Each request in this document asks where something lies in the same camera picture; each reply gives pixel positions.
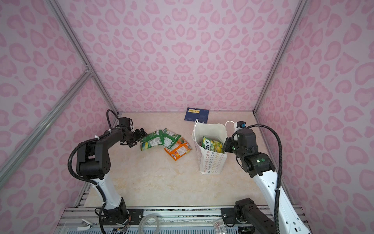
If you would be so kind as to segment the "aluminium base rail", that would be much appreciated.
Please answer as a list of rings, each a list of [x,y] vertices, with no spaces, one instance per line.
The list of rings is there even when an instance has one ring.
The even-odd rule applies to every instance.
[[[267,205],[257,205],[269,218],[273,217]],[[156,214],[161,221],[162,234],[215,234],[213,221],[222,219],[229,234],[260,234],[249,223],[234,220],[234,206],[187,206],[187,207],[129,207],[130,223],[127,225],[99,225],[94,207],[67,208],[57,224],[57,234],[137,234],[141,219]],[[93,223],[93,227],[78,232],[82,219]],[[155,226],[146,226],[145,234],[151,234]]]

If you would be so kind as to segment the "white clip tool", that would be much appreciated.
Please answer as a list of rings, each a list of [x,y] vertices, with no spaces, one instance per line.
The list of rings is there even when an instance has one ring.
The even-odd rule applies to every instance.
[[[91,229],[93,227],[93,225],[94,225],[93,223],[91,223],[90,221],[85,220],[85,219],[82,219],[81,224],[82,224],[82,226],[77,227],[77,231],[78,232],[87,231],[87,230]]]

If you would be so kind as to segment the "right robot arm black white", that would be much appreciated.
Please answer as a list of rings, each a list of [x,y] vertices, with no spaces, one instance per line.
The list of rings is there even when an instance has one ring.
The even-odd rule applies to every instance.
[[[275,167],[270,157],[258,149],[252,126],[238,127],[224,144],[234,153],[242,169],[260,188],[272,218],[266,216],[251,199],[239,200],[234,206],[234,220],[249,223],[260,234],[308,234],[310,230],[296,213],[281,186],[282,166]]]

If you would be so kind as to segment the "clear coiled tube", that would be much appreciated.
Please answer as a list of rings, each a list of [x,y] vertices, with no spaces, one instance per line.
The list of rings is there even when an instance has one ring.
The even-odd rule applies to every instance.
[[[159,217],[156,214],[148,214],[144,216],[139,225],[138,225],[138,233],[139,234],[145,234],[145,228],[146,226],[155,226],[154,234],[160,234],[161,233],[161,221]]]

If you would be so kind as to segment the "white paper bag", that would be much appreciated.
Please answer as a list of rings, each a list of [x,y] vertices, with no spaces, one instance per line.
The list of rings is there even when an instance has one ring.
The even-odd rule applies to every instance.
[[[206,124],[197,119],[194,123],[192,140],[197,153],[200,173],[218,175],[228,157],[224,143],[228,137],[225,124]]]

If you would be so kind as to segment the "dark blue booklet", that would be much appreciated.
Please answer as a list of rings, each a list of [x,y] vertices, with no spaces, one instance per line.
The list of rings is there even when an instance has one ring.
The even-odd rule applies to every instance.
[[[209,116],[209,110],[207,109],[198,109],[198,108],[188,107],[186,110],[184,120],[193,121],[193,122],[196,122],[196,120],[198,120],[198,122],[200,123],[207,124],[208,116]]]

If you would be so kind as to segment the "green snack packet back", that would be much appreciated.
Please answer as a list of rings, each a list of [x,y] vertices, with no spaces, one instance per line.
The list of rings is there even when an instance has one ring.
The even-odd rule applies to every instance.
[[[156,130],[141,139],[141,151],[154,148],[156,146],[164,146],[171,149],[176,142],[181,138],[181,135],[165,128],[164,130]]]

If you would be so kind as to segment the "yellow green Fox's candy bag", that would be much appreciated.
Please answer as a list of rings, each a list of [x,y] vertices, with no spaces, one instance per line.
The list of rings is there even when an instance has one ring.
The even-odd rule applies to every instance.
[[[224,146],[220,141],[216,141],[207,137],[202,138],[202,142],[200,146],[203,147],[207,151],[212,151],[216,153],[223,154],[224,153]]]

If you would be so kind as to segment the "aluminium frame strut left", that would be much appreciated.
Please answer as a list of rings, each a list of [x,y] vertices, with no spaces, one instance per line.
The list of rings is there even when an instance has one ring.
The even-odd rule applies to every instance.
[[[87,80],[91,77],[91,70],[85,71],[63,97],[56,103],[50,112],[38,123],[31,134],[20,144],[20,146],[12,153],[11,157],[5,162],[1,168],[1,188],[10,180],[12,175],[18,170],[26,157],[41,141],[44,135],[56,122],[59,116],[75,98],[75,96],[83,88]]]

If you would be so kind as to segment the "orange snack packet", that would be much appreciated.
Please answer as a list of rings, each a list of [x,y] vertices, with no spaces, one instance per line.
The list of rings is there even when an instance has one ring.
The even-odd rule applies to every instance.
[[[181,137],[170,149],[165,147],[164,150],[169,156],[177,161],[182,156],[188,154],[192,150],[192,147],[183,137]]]

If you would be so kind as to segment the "small clear plastic packet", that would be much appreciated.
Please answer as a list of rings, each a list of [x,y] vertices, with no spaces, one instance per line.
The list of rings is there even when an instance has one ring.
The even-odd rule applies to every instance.
[[[215,234],[228,234],[224,221],[220,218],[213,221],[213,228]]]

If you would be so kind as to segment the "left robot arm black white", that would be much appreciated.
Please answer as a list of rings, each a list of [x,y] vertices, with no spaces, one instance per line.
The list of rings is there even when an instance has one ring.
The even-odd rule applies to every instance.
[[[69,173],[91,184],[102,198],[102,205],[96,210],[100,226],[130,223],[124,199],[116,191],[110,177],[109,149],[117,143],[132,148],[146,135],[143,128],[133,128],[132,119],[119,118],[116,127],[110,127],[104,134],[79,143],[71,152],[67,163]]]

